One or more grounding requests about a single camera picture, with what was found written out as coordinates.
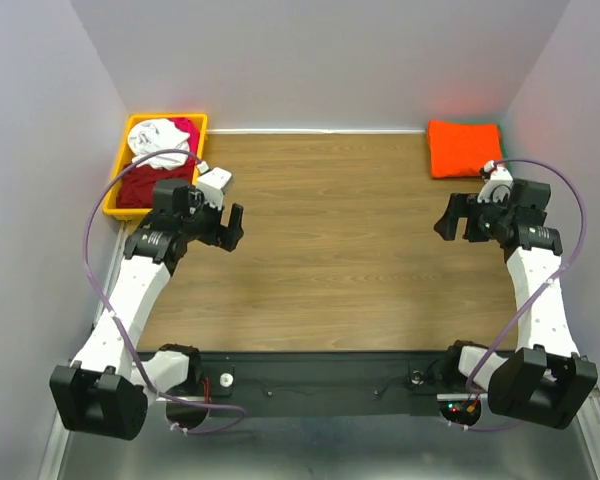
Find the white t shirt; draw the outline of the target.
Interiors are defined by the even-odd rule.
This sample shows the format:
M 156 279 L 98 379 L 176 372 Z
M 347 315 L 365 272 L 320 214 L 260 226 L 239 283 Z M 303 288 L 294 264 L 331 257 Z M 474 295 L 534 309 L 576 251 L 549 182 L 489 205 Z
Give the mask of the white t shirt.
M 133 162 L 146 155 L 161 150 L 189 151 L 190 134 L 176 127 L 166 118 L 142 121 L 131 128 L 127 135 L 127 144 L 134 154 Z M 185 165 L 187 154 L 165 153 L 152 157 L 142 163 L 154 170 L 175 170 Z

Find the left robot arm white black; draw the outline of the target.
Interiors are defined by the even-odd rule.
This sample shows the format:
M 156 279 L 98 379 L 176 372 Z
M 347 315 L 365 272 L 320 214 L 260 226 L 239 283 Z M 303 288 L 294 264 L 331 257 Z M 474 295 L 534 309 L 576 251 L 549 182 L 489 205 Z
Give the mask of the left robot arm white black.
M 148 361 L 136 350 L 153 306 L 192 241 L 231 252 L 241 240 L 242 206 L 221 222 L 233 176 L 214 168 L 195 184 L 156 183 L 153 207 L 126 240 L 116 283 L 88 340 L 70 364 L 58 366 L 50 389 L 63 426 L 74 432 L 132 440 L 157 400 L 195 405 L 207 417 L 211 380 L 198 349 L 162 346 Z M 171 394 L 199 393 L 194 403 Z

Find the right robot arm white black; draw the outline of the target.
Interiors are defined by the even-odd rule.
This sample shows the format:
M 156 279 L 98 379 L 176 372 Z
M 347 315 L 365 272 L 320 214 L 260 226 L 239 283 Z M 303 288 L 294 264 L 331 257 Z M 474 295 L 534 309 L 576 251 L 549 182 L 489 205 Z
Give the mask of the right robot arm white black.
M 482 390 L 494 414 L 562 430 L 596 386 L 598 371 L 579 353 L 568 327 L 561 237 L 544 224 L 550 197 L 548 184 L 522 179 L 489 182 L 478 194 L 451 194 L 434 230 L 452 241 L 466 219 L 465 240 L 498 243 L 514 286 L 518 337 L 508 358 L 456 341 L 440 378 L 452 390 Z

